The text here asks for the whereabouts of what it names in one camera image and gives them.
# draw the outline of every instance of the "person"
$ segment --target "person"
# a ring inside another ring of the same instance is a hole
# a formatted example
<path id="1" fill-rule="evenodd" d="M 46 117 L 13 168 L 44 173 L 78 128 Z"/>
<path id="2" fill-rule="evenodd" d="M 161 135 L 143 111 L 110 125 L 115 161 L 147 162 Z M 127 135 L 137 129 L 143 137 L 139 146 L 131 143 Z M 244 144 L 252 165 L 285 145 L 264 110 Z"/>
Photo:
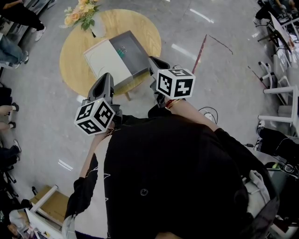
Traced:
<path id="1" fill-rule="evenodd" d="M 78 239 L 264 238 L 279 204 L 266 168 L 187 101 L 165 102 L 169 110 L 124 115 L 94 137 L 68 202 L 67 238 L 72 225 Z M 270 197 L 256 217 L 242 180 L 252 172 Z"/>
<path id="2" fill-rule="evenodd" d="M 272 156 L 280 156 L 294 165 L 298 164 L 299 144 L 296 144 L 277 130 L 265 128 L 264 120 L 259 122 L 256 133 L 259 135 L 255 146 L 256 151 Z"/>
<path id="3" fill-rule="evenodd" d="M 9 114 L 11 111 L 19 111 L 19 106 L 13 102 L 11 105 L 1 105 L 0 106 L 0 115 L 5 116 L 7 114 Z M 0 130 L 4 130 L 4 129 L 11 129 L 11 128 L 16 128 L 16 123 L 15 122 L 9 122 L 4 123 L 4 122 L 0 122 Z"/>
<path id="4" fill-rule="evenodd" d="M 0 141 L 0 168 L 7 168 L 20 161 L 18 154 L 21 152 L 21 147 L 17 140 L 14 140 L 14 145 L 10 148 L 4 148 Z"/>
<path id="5" fill-rule="evenodd" d="M 22 62 L 27 64 L 28 60 L 28 52 L 22 51 L 17 44 L 0 32 L 0 62 L 14 64 L 17 69 Z"/>
<path id="6" fill-rule="evenodd" d="M 1 1 L 0 15 L 10 21 L 35 28 L 37 30 L 35 39 L 36 42 L 41 39 L 47 29 L 34 12 L 24 7 L 22 0 Z"/>
<path id="7" fill-rule="evenodd" d="M 262 19 L 271 19 L 269 14 L 272 13 L 274 17 L 278 18 L 279 14 L 285 10 L 288 13 L 292 11 L 298 11 L 295 7 L 295 2 L 293 0 L 269 0 L 265 2 L 265 5 L 256 13 L 253 22 L 256 25 L 262 24 Z"/>

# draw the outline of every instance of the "polished floor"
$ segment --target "polished floor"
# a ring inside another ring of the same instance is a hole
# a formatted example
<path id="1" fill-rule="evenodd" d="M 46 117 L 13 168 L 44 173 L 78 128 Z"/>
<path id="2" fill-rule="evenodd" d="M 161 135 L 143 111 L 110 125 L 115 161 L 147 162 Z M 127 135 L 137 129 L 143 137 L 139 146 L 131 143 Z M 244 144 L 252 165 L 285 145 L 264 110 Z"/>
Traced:
<path id="1" fill-rule="evenodd" d="M 218 125 L 241 143 L 256 142 L 258 115 L 275 114 L 278 101 L 275 96 L 263 94 L 264 86 L 253 73 L 262 75 L 258 62 L 271 61 L 267 41 L 257 42 L 265 33 L 252 21 L 259 9 L 255 0 L 100 2 L 100 10 L 130 9 L 147 16 L 159 30 L 161 57 L 172 65 L 192 70 L 206 36 L 189 101 L 198 109 L 215 108 Z M 33 196 L 32 186 L 39 190 L 45 184 L 56 184 L 69 196 L 92 141 L 73 124 L 80 106 L 78 94 L 63 82 L 59 69 L 60 50 L 71 31 L 60 29 L 59 25 L 64 23 L 64 9 L 76 3 L 58 0 L 43 11 L 40 19 L 47 26 L 44 36 L 34 42 L 35 33 L 28 31 L 21 42 L 29 51 L 28 64 L 17 70 L 5 69 L 0 78 L 12 88 L 14 101 L 20 106 L 20 111 L 12 116 L 17 128 L 2 132 L 2 137 L 6 147 L 12 145 L 14 138 L 22 147 L 21 161 L 13 170 L 17 180 L 14 187 L 21 199 Z M 147 116 L 154 105 L 151 82 L 149 78 L 130 92 L 130 102 L 124 96 L 114 99 L 124 114 Z M 72 170 L 63 167 L 63 163 Z"/>

